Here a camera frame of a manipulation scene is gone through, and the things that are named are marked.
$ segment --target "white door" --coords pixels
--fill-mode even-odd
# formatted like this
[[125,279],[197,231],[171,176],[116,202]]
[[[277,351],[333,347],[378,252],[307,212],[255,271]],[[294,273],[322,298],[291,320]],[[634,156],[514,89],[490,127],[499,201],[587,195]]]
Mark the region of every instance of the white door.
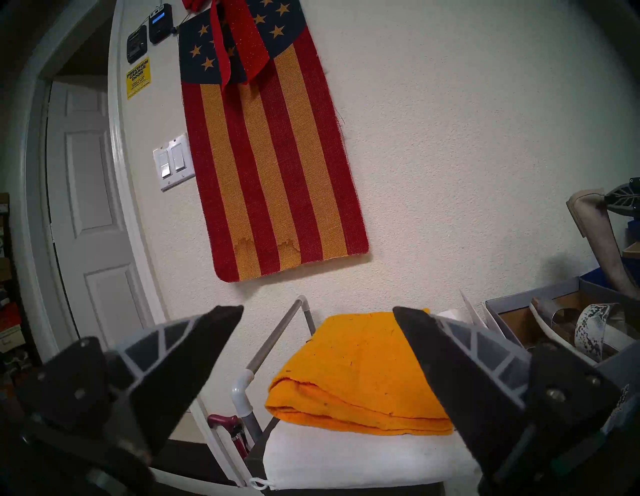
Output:
[[106,93],[54,82],[47,188],[60,273],[78,333],[104,349],[152,325],[117,193]]

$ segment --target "red stripe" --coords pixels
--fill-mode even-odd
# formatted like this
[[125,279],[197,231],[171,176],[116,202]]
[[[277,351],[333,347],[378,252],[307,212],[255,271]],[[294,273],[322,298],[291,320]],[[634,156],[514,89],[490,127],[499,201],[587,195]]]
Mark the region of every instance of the red stripe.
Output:
[[326,84],[326,78],[308,27],[305,26],[305,29],[293,42],[293,46],[316,120],[324,161],[329,171],[335,202],[340,212],[347,252],[350,255],[367,253],[369,241],[364,229],[358,195],[353,185],[347,155],[344,152],[329,86]]
[[225,50],[225,43],[222,39],[222,28],[220,27],[220,20],[218,18],[218,9],[216,4],[209,9],[209,21],[211,23],[211,35],[213,36],[213,48],[216,51],[216,57],[218,58],[218,67],[220,68],[220,77],[222,78],[222,88],[229,82],[231,77],[231,62],[229,61],[229,55]]
[[260,273],[265,276],[280,271],[280,256],[276,237],[271,226],[271,217],[264,199],[258,168],[249,142],[249,134],[244,124],[240,92],[237,84],[230,84],[222,94],[227,118],[227,131],[231,149],[236,159],[240,187],[244,195],[246,212],[253,232],[253,242],[258,255]]
[[269,54],[258,28],[255,27],[246,0],[222,0],[222,3],[248,83],[269,61]]
[[211,242],[213,267],[218,277],[223,281],[239,281],[240,276],[236,265],[234,245],[231,241],[227,217],[225,216],[225,206],[222,203],[220,187],[218,186],[218,176],[213,164],[213,154],[211,152],[211,143],[209,143],[207,121],[204,117],[200,85],[183,82],[182,101],[187,121],[193,169],[196,173],[200,201]]
[[260,89],[273,149],[276,152],[282,182],[289,199],[291,216],[296,226],[301,263],[322,260],[322,242],[320,241],[316,216],[309,197],[298,149],[294,144],[296,138],[291,129],[287,105],[273,60],[269,60],[255,81]]

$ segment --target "switch plate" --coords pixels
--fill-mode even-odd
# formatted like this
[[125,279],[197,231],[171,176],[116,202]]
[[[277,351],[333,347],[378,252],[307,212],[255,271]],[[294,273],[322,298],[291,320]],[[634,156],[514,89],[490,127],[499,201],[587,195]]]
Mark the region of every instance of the switch plate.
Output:
[[164,143],[160,148],[156,148],[154,161],[162,191],[195,176],[186,134],[181,134],[174,140]]

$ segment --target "red ribbon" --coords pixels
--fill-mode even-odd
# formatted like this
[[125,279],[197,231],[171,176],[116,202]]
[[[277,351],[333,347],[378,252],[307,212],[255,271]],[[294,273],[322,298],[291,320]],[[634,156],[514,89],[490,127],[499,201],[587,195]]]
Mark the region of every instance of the red ribbon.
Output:
[[[182,4],[187,10],[197,11],[204,0],[182,0]],[[231,29],[231,34],[236,42],[238,56],[242,61],[244,72],[246,73],[246,83],[248,84],[269,61],[269,53],[264,47],[258,28],[255,27],[253,17],[245,0],[221,0],[225,8],[225,16]],[[211,33],[213,34],[213,44],[220,66],[220,76],[222,77],[222,89],[229,82],[231,77],[231,62],[225,50],[222,39],[222,27],[218,18],[216,1],[213,0],[211,12]]]
[[246,1],[222,0],[222,5],[246,73],[246,82],[249,83],[267,65],[269,53],[255,27]]
[[215,0],[209,10],[209,18],[211,20],[211,33],[213,34],[213,47],[216,49],[220,76],[222,77],[221,89],[224,90],[231,77],[231,62],[229,62],[229,55],[227,55],[225,44],[222,40],[222,28],[220,27],[220,20],[218,19],[218,9],[216,8]]

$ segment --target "door frame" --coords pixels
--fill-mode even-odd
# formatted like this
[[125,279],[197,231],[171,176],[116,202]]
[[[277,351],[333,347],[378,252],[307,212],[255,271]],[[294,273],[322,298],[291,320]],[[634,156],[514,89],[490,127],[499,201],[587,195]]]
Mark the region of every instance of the door frame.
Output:
[[[120,31],[124,0],[72,0],[42,37],[17,81],[3,156],[10,194],[10,229],[15,272],[33,339],[43,362],[78,339],[71,328],[60,275],[52,258],[44,153],[46,116],[51,80],[80,45],[111,15],[108,108],[111,149],[118,194],[144,296],[156,324],[166,321],[164,305],[140,229],[140,218],[129,175],[120,113]],[[200,432],[225,475],[246,486],[248,471],[217,432],[207,425],[207,412],[198,397],[190,407]]]

